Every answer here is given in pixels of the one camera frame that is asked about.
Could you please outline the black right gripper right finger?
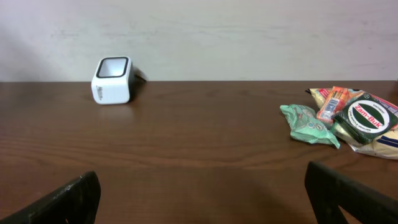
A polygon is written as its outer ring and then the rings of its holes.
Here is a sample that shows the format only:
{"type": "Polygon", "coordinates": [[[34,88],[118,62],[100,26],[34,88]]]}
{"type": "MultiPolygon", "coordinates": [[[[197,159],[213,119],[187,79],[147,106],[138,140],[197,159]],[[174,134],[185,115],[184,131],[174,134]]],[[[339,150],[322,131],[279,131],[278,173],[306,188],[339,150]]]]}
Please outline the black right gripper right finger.
{"type": "Polygon", "coordinates": [[[397,223],[397,201],[339,172],[310,161],[305,189],[318,223],[347,223],[341,209],[361,223],[397,223]]]}

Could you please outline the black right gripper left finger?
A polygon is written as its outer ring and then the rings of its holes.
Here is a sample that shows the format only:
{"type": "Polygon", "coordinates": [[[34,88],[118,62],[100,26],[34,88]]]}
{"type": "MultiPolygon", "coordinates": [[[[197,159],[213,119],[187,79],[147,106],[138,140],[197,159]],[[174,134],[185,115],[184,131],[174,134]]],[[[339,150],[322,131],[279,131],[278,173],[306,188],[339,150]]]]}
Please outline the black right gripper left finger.
{"type": "Polygon", "coordinates": [[[3,218],[1,224],[94,224],[100,197],[98,176],[89,171],[3,218]]]}

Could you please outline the green wipes pack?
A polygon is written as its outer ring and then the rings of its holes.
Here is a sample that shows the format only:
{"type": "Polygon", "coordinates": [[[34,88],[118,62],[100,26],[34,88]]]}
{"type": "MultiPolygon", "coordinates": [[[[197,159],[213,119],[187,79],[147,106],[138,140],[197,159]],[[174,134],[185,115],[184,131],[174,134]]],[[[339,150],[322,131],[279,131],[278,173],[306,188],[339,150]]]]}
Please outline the green wipes pack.
{"type": "Polygon", "coordinates": [[[336,136],[315,117],[315,111],[304,105],[280,105],[289,127],[290,136],[309,144],[333,145],[337,149],[340,143],[336,136]]]}

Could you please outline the yellow wet wipes pack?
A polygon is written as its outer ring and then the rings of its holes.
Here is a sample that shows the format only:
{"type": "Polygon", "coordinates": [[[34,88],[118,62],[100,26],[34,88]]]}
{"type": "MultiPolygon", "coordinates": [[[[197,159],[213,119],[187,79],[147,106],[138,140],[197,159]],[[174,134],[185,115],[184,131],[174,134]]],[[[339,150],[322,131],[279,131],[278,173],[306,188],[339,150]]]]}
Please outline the yellow wet wipes pack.
{"type": "MultiPolygon", "coordinates": [[[[327,96],[329,95],[332,88],[309,88],[306,90],[307,93],[311,94],[314,98],[317,106],[320,108],[323,106],[327,96]]],[[[345,106],[353,99],[363,94],[366,91],[350,89],[350,98],[345,106]]],[[[375,95],[372,95],[378,101],[380,101],[386,108],[393,112],[397,116],[397,106],[392,103],[383,100],[375,95]]],[[[335,136],[345,141],[354,152],[382,157],[386,159],[397,159],[397,125],[395,125],[390,131],[376,137],[369,144],[361,145],[356,142],[335,120],[331,126],[326,126],[335,136]]]]}

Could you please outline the orange snack pack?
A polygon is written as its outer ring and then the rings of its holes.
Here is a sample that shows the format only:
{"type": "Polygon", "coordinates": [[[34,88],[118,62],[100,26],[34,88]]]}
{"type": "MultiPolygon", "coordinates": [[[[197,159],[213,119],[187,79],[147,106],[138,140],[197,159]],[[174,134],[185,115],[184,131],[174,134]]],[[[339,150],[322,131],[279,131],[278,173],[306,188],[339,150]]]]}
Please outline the orange snack pack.
{"type": "Polygon", "coordinates": [[[317,119],[325,126],[331,126],[334,115],[345,107],[349,98],[350,90],[348,88],[334,86],[317,113],[317,119]]]}

